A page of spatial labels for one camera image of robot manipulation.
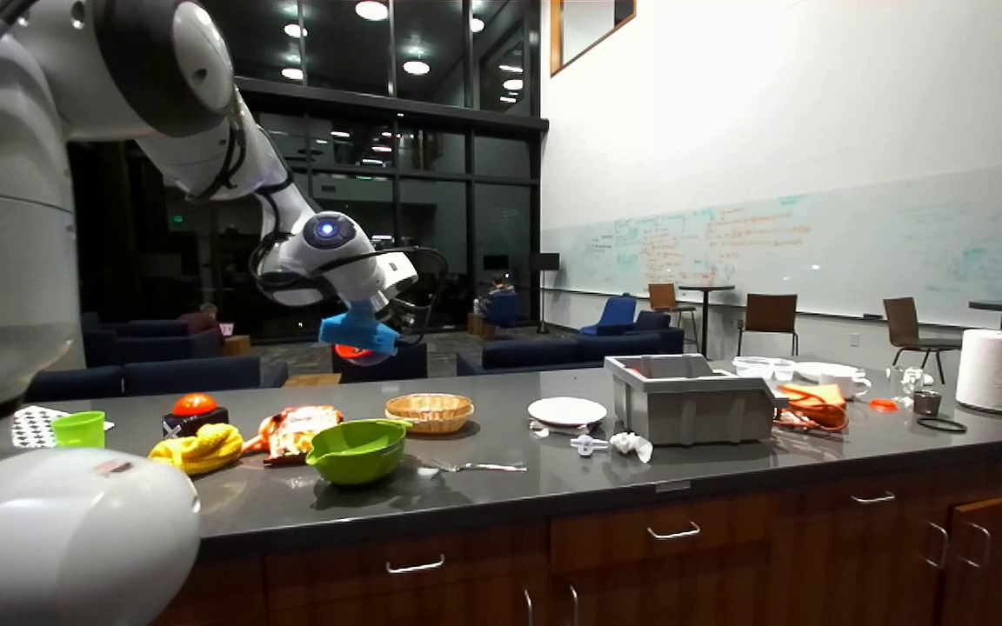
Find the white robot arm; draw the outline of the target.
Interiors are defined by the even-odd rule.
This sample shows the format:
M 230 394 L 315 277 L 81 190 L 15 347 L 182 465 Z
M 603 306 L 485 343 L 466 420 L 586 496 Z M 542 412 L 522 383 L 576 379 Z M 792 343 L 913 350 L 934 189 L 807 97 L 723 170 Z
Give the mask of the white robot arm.
M 203 0 L 0 0 L 0 420 L 84 341 L 81 144 L 132 144 L 200 203 L 251 203 L 261 296 L 338 304 L 338 341 L 395 341 L 381 316 L 418 269 L 298 190 Z M 0 626 L 149 626 L 200 544 L 200 488 L 166 462 L 0 455 Z

